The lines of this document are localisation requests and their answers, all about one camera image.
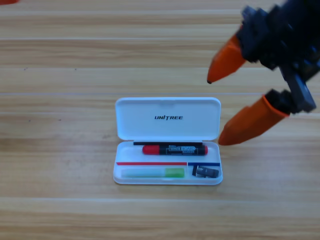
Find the white plastic case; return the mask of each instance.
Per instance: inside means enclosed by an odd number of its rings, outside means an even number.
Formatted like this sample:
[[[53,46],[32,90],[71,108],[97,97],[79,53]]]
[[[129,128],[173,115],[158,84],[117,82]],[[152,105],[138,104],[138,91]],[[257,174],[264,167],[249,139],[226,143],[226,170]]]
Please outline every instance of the white plastic case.
[[[131,185],[217,185],[223,180],[219,146],[221,103],[214,97],[126,97],[115,103],[118,136],[113,179]],[[146,155],[134,142],[192,142],[204,156]],[[193,175],[194,165],[218,170],[216,178]],[[184,176],[164,175],[178,169]]]

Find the table surface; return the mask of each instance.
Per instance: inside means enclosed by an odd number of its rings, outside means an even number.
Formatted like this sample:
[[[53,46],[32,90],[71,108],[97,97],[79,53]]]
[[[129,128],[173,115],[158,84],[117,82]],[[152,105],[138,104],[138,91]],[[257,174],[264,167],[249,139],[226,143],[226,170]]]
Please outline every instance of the table surface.
[[[216,97],[221,126],[278,70],[246,64],[213,85],[241,9],[269,0],[22,0],[0,7],[0,238],[320,239],[320,109],[221,146],[217,186],[113,180],[115,102]],[[320,84],[308,84],[319,103]]]

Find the green eraser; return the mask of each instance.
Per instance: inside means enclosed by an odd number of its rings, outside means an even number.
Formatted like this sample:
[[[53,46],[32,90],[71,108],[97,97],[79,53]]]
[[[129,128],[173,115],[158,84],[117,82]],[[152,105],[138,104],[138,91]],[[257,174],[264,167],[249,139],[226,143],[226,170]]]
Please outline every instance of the green eraser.
[[[184,178],[185,170],[183,168],[166,168],[165,177],[166,178]]]

